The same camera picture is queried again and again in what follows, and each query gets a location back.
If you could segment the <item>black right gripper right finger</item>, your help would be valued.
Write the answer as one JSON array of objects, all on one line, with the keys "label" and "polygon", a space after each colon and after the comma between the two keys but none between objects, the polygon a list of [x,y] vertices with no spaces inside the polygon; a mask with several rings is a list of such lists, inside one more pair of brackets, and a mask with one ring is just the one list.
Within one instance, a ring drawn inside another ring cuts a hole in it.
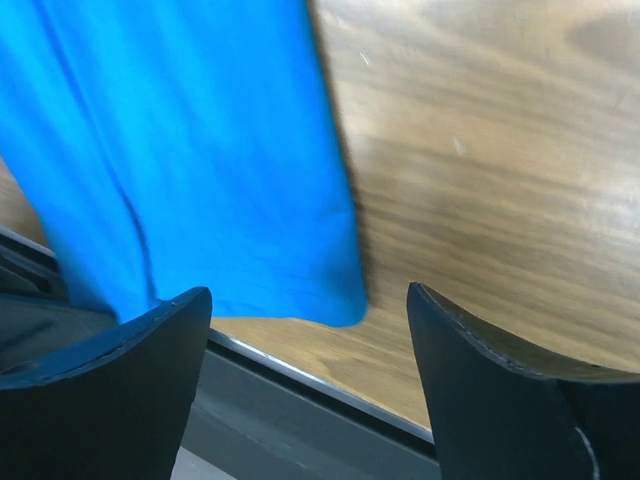
[{"label": "black right gripper right finger", "polygon": [[446,479],[635,479],[639,377],[531,343],[421,283],[411,339]]}]

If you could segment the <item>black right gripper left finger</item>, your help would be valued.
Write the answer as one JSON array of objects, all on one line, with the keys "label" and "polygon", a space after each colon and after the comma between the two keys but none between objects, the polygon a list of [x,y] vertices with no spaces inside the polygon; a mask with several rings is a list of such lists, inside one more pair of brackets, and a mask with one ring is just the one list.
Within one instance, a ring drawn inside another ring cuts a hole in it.
[{"label": "black right gripper left finger", "polygon": [[1,475],[167,479],[195,398],[212,298],[196,287],[124,324],[1,298]]}]

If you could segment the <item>blue t shirt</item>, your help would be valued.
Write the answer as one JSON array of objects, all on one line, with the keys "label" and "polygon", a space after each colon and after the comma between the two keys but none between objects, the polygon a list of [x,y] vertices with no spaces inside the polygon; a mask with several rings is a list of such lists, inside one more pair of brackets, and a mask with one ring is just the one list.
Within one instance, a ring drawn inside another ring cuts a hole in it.
[{"label": "blue t shirt", "polygon": [[5,1],[1,156],[71,301],[360,323],[354,200],[304,1]]}]

